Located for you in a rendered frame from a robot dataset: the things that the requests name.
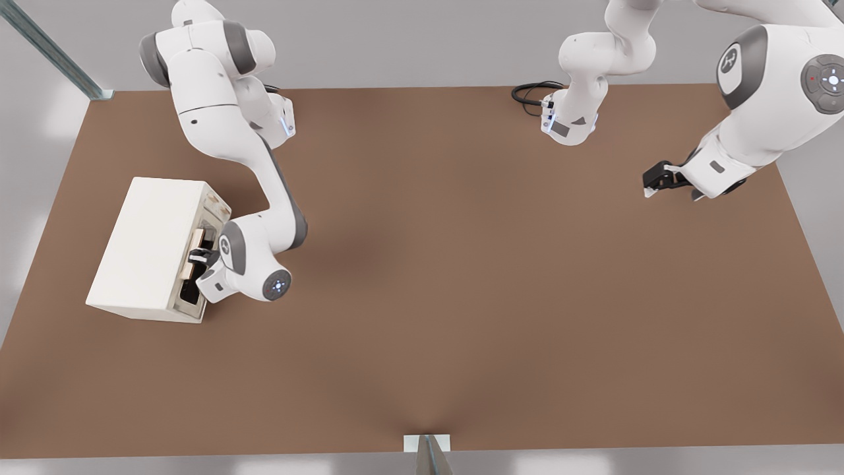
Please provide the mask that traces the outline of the oven door with pale handle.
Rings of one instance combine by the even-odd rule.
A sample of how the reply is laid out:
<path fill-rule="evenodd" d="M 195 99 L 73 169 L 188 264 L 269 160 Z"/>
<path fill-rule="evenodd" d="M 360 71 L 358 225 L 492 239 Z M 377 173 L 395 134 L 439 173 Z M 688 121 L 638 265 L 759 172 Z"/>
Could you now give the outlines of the oven door with pale handle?
<path fill-rule="evenodd" d="M 188 213 L 187 243 L 182 251 L 171 294 L 171 309 L 175 313 L 176 321 L 202 321 L 207 300 L 199 291 L 196 281 L 205 273 L 207 265 L 190 261 L 190 252 L 194 249 L 217 249 L 217 239 L 223 225 L 229 222 L 230 216 L 229 205 L 207 183 L 202 184 L 196 198 L 195 210 Z"/>

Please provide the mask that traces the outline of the white oven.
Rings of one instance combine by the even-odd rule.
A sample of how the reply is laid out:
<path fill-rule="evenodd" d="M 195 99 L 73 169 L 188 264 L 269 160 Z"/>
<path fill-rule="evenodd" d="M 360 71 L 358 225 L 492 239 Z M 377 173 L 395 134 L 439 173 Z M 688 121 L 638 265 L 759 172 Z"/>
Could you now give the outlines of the white oven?
<path fill-rule="evenodd" d="M 202 184 L 133 178 L 88 292 L 88 306 L 130 319 L 181 323 L 171 309 L 171 294 L 187 243 L 188 213 L 195 210 Z"/>

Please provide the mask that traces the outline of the silver frame post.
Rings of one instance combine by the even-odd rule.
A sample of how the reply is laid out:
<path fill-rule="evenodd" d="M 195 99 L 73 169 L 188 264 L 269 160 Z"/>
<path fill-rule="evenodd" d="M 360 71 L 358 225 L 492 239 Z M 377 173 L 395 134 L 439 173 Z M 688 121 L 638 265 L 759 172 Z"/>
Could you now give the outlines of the silver frame post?
<path fill-rule="evenodd" d="M 15 0 L 0 0 L 0 17 L 3 17 L 23 36 L 31 45 L 51 63 L 65 78 L 75 85 L 89 100 L 109 100 L 114 96 L 114 90 L 103 89 L 87 72 L 79 67 L 78 63 L 72 60 L 57 45 L 51 37 L 45 33 L 33 18 L 25 13 Z"/>
<path fill-rule="evenodd" d="M 404 435 L 404 452 L 415 453 L 414 475 L 454 475 L 446 458 L 451 435 Z"/>

